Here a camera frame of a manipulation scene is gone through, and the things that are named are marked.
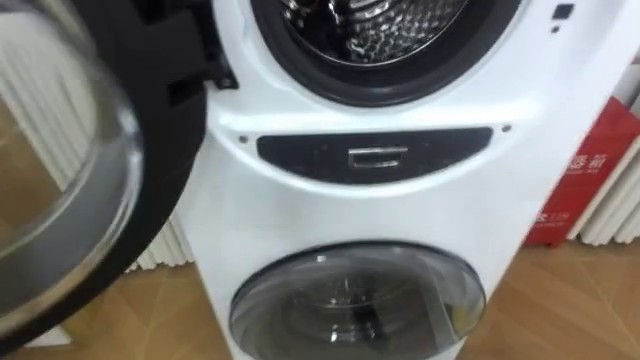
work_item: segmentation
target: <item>white washing machine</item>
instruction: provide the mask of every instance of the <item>white washing machine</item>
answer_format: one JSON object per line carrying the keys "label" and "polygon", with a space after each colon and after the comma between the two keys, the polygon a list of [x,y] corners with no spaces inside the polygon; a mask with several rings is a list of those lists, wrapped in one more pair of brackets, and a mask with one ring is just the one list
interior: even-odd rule
{"label": "white washing machine", "polygon": [[[181,198],[235,360],[454,358],[640,45],[638,14],[0,0],[2,124],[65,160],[45,169],[60,197],[0,218],[0,357],[117,279]],[[3,203],[38,194],[1,165],[20,179]]]}
{"label": "white washing machine", "polygon": [[240,89],[178,214],[234,359],[455,358],[640,44],[637,1],[453,3],[423,76],[214,1]]}

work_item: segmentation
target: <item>red box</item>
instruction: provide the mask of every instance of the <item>red box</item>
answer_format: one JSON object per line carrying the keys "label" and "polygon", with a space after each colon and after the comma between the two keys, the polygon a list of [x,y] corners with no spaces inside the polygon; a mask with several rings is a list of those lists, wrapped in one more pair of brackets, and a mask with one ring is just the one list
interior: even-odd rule
{"label": "red box", "polygon": [[640,121],[612,98],[578,148],[557,188],[599,188],[638,134]]}
{"label": "red box", "polygon": [[538,214],[525,244],[557,246],[562,243],[597,192],[597,188],[554,192]]}
{"label": "red box", "polygon": [[564,242],[638,135],[640,120],[611,98],[538,215],[525,245]]}

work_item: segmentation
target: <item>floor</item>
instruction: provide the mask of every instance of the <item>floor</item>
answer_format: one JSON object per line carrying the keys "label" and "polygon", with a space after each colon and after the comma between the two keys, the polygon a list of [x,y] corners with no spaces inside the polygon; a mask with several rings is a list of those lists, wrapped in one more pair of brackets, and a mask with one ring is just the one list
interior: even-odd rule
{"label": "floor", "polygon": [[[640,359],[640,242],[521,251],[459,360]],[[227,360],[193,267],[125,275],[79,344],[9,360]]]}

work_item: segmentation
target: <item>glass door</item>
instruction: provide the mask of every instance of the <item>glass door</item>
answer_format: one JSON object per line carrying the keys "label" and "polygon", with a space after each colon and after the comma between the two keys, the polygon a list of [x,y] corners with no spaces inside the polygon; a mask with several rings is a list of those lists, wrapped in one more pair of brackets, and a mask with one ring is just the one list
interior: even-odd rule
{"label": "glass door", "polygon": [[258,360],[431,358],[483,314],[473,269],[402,242],[319,248],[270,265],[236,294],[233,338]]}
{"label": "glass door", "polygon": [[161,34],[141,34],[166,25],[144,14],[128,0],[0,0],[0,357],[131,265],[189,176],[203,50],[149,67],[173,49],[149,50]]}

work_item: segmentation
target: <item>control panel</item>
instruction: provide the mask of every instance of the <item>control panel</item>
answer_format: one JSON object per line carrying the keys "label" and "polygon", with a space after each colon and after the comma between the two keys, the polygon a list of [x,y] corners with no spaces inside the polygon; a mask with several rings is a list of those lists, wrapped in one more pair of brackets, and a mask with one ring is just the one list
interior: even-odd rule
{"label": "control panel", "polygon": [[486,148],[489,127],[258,139],[260,157],[289,172],[339,184],[379,184],[445,169]]}

